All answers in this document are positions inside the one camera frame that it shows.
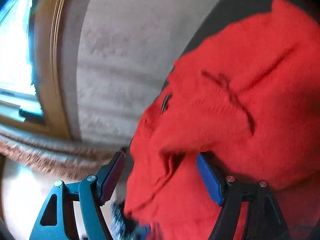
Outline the leopard print purple garment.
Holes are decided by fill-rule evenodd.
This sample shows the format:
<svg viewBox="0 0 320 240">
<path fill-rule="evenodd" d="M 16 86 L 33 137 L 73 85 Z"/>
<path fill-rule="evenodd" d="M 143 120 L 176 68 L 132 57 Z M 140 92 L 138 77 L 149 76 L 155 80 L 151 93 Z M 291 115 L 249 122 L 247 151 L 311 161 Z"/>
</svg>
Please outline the leopard print purple garment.
<svg viewBox="0 0 320 240">
<path fill-rule="evenodd" d="M 125 201 L 115 201 L 111 204 L 111 235 L 113 239 L 128 240 L 137 226 L 136 221 L 124 215 Z"/>
</svg>

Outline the red knit sweater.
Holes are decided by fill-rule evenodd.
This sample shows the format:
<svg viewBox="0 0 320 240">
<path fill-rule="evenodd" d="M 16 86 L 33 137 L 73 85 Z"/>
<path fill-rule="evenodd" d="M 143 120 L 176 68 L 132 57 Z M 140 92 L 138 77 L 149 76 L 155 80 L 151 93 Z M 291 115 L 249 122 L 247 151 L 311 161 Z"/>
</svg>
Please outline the red knit sweater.
<svg viewBox="0 0 320 240">
<path fill-rule="evenodd" d="M 265 181 L 292 239 L 319 219 L 319 24 L 286 0 L 180 57 L 143 113 L 130 153 L 126 217 L 148 239 L 207 239 L 220 208 L 196 167 Z"/>
</svg>

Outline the brown patterned right curtain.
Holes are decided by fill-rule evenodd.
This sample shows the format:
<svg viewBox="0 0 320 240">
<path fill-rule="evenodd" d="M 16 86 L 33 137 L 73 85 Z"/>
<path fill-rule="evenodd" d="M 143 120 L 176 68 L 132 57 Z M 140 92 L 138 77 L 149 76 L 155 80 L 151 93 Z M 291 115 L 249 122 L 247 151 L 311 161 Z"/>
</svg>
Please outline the brown patterned right curtain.
<svg viewBox="0 0 320 240">
<path fill-rule="evenodd" d="M 53 139 L 1 125 L 1 155 L 35 171 L 67 179 L 95 174 L 115 150 Z"/>
</svg>

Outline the window with frame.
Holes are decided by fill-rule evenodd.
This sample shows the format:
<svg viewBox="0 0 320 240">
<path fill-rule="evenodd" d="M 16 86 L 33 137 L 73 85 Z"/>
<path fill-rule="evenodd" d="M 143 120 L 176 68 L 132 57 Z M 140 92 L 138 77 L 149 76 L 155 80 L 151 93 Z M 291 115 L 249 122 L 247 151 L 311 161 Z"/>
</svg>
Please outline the window with frame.
<svg viewBox="0 0 320 240">
<path fill-rule="evenodd" d="M 36 7 L 37 0 L 7 0 L 1 8 L 1 114 L 43 125 L 34 60 Z"/>
</svg>

